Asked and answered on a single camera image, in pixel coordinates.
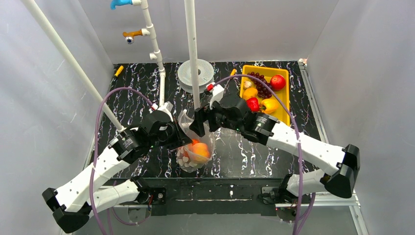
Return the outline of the clear zip top bag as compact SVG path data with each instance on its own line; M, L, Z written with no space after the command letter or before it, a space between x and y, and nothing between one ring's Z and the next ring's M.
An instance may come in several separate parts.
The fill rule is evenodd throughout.
M179 125L192 142L177 148L176 159L179 167L185 172L191 173L201 168L212 160L215 149L215 136L209 131L208 125L204 124L205 135L199 137L190 129L193 122L184 109L178 116Z

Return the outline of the pink toy peach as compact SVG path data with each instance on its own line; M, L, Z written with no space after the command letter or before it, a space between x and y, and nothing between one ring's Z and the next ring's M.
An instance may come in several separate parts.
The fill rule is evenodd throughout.
M191 152L193 153L193 159L199 162L205 162L210 158L209 147L202 142L192 145Z

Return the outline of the red bell pepper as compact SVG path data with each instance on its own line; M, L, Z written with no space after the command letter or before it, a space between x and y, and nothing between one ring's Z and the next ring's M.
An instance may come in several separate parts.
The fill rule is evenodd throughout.
M249 107L249 109L252 112L259 112L260 111L260 106L258 103L258 99L256 97L252 97L246 100L246 103Z

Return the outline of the yellow bell pepper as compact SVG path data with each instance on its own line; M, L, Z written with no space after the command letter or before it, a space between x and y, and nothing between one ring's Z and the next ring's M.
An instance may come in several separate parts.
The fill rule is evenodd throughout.
M278 106L279 102L276 99L267 98L261 101L260 110L265 114L271 114L278 109Z

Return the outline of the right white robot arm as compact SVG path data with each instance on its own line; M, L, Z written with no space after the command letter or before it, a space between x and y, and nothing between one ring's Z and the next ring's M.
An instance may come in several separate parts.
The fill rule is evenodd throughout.
M360 170L360 150L331 145L294 129L277 118L253 112L245 100L227 95L198 108L189 127L199 137L219 128L238 131L242 137L262 145L277 148L310 162L319 170L288 175L280 185L280 192L294 197L327 191L341 198L350 198Z

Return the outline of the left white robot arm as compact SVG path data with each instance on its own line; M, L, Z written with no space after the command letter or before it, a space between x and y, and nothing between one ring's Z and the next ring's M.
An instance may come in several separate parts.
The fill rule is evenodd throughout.
M172 150L191 143L176 119L162 111L153 111L137 127L121 131L93 162L65 185L47 188L42 197L58 226L67 234L82 228L99 212L125 202L151 204L158 188L150 188L143 179L133 177L101 190L116 173L155 147Z

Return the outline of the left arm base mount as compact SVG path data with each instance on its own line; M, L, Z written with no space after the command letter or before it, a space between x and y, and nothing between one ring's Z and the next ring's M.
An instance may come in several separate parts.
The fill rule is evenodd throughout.
M166 188L139 188L133 202L141 205L164 205L166 203Z

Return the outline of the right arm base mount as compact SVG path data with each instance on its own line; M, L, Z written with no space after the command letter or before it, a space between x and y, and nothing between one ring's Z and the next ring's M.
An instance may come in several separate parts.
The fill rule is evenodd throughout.
M278 187L262 187L257 199L266 205L287 204L287 207L280 208L277 211L295 217L297 215L298 196L289 192L287 187L287 182L282 182Z

